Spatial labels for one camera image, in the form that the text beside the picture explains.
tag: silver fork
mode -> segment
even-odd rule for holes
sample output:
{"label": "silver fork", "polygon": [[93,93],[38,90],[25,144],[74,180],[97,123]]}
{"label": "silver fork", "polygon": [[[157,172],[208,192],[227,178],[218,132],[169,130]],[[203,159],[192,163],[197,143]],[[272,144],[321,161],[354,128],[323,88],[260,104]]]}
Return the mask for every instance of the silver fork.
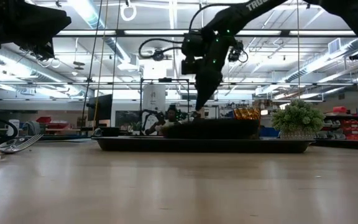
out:
{"label": "silver fork", "polygon": [[23,151],[24,149],[27,149],[28,147],[36,143],[42,136],[43,134],[38,134],[32,136],[31,138],[22,137],[11,139],[7,142],[0,144],[0,152],[5,154],[13,154]]}

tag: table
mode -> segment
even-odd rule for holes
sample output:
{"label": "table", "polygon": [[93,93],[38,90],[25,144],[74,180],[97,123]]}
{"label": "table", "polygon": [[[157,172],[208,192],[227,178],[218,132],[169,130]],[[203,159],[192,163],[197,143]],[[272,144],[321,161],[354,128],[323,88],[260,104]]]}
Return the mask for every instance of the table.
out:
{"label": "table", "polygon": [[0,224],[358,223],[358,150],[133,153],[93,141],[30,149],[0,160]]}

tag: black tray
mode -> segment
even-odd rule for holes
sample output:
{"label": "black tray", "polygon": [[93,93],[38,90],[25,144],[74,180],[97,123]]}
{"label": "black tray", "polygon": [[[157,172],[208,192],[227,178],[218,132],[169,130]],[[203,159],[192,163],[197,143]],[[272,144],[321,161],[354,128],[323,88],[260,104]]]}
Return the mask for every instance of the black tray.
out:
{"label": "black tray", "polygon": [[356,140],[318,139],[313,143],[313,145],[345,149],[358,149],[358,141]]}
{"label": "black tray", "polygon": [[132,152],[222,152],[222,153],[303,153],[313,141],[280,139],[166,139],[159,136],[93,138],[104,151]]}

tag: ceiling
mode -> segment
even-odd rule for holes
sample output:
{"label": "ceiling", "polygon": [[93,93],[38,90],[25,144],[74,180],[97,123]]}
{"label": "ceiling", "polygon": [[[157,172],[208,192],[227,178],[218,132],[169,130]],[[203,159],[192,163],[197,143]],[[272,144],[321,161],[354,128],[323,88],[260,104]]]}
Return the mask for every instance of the ceiling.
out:
{"label": "ceiling", "polygon": [[[68,16],[71,17],[72,23],[66,28],[66,30],[75,30],[78,35],[71,35],[69,37],[63,37],[58,35],[53,39],[56,60],[53,62],[40,62],[46,69],[55,72],[64,78],[65,82],[85,82],[91,74],[92,81],[97,82],[99,75],[102,76],[101,82],[113,82],[113,76],[115,76],[114,86],[115,90],[120,91],[122,98],[127,98],[128,94],[124,90],[136,93],[140,88],[138,84],[141,75],[144,78],[156,77],[155,74],[150,74],[150,68],[155,68],[158,73],[161,72],[161,76],[170,78],[189,78],[190,81],[194,81],[193,75],[180,75],[180,61],[184,59],[183,54],[179,51],[169,51],[166,53],[168,60],[161,62],[155,62],[153,60],[144,60],[138,56],[138,48],[143,41],[150,37],[116,37],[117,45],[122,51],[127,54],[131,61],[130,63],[134,67],[120,67],[122,60],[117,58],[113,49],[106,44],[106,41],[102,37],[90,37],[82,35],[80,30],[90,30],[91,26],[86,22],[86,15],[84,11],[88,10],[85,6],[79,6],[81,2],[87,0],[77,1],[59,1],[62,5],[57,7],[53,0],[32,0],[31,2],[45,7],[51,7],[55,9],[64,10]],[[126,3],[124,0],[104,0],[104,1],[92,1],[94,10],[98,13],[101,7],[101,21],[105,24],[105,28],[109,30],[179,30],[188,29],[189,23],[193,14],[198,10],[199,5],[205,6],[206,4],[217,2],[244,2],[244,1],[230,1],[230,0],[140,0],[130,1],[132,8],[126,9]],[[136,15],[133,15],[133,19],[125,19],[131,17],[133,13],[133,7],[136,9]],[[297,11],[296,0],[287,1],[284,5],[269,11],[268,13],[260,16],[250,23],[248,23],[244,29],[249,30],[349,30],[346,23],[337,16],[331,15],[323,11],[319,7],[306,8],[306,3],[300,1]],[[211,7],[205,9],[195,19],[193,24],[194,29],[199,29],[203,25],[207,24],[217,13],[221,7]],[[181,41],[181,37],[164,37],[168,40]],[[265,82],[282,82],[282,80],[288,76],[290,71],[303,68],[303,65],[310,63],[314,57],[323,52],[328,51],[328,44],[337,39],[335,36],[319,37],[238,37],[238,40],[243,41],[244,49],[249,56],[246,63],[226,63],[222,70],[224,75],[224,82],[227,85],[220,87],[220,92],[225,95],[230,94],[250,94],[250,93],[263,93],[261,97],[274,97],[284,93],[292,93],[295,85],[292,86],[276,86],[267,89],[270,85],[251,85],[250,82],[265,83]],[[342,43],[347,43],[355,38],[341,39]],[[166,42],[151,42],[147,44],[142,50],[143,53],[153,52],[155,49],[164,49],[172,47],[173,44]],[[21,57],[32,61],[36,64],[36,60],[29,55],[25,55],[21,52],[18,46],[14,44],[6,44],[5,49],[14,52]],[[358,50],[353,50],[352,54],[358,53]],[[245,60],[247,57],[242,56],[241,60]],[[74,61],[83,62],[84,70],[75,70],[76,65]],[[319,65],[315,65],[314,69],[301,77],[303,83],[347,83],[353,82],[355,77],[358,77],[358,60],[350,61],[344,59],[344,56],[332,58],[332,60]],[[341,76],[335,79],[326,77],[344,72]],[[0,78],[0,81],[11,81]],[[121,85],[119,82],[126,82],[125,85]],[[234,82],[245,82],[248,85],[232,85]],[[99,89],[101,93],[109,93],[112,90],[112,85],[100,85]],[[316,87],[307,85],[303,87],[302,92],[309,94],[310,92],[325,93],[327,91],[333,91],[335,86],[323,86]],[[97,85],[91,85],[91,90],[97,90]]]}

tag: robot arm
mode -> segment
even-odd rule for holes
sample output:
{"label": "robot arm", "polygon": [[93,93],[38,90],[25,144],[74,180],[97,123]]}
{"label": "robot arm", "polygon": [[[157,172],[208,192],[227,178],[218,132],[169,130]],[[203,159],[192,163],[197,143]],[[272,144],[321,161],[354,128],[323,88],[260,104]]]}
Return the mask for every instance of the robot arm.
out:
{"label": "robot arm", "polygon": [[[204,106],[218,88],[221,70],[230,46],[236,46],[236,35],[248,22],[268,12],[286,0],[251,0],[234,4],[219,11],[214,19],[201,32],[191,31],[185,36],[182,52],[186,60],[182,62],[182,73],[196,73],[198,91],[196,110]],[[358,0],[305,0],[318,4],[331,14],[345,20],[358,36]]]}

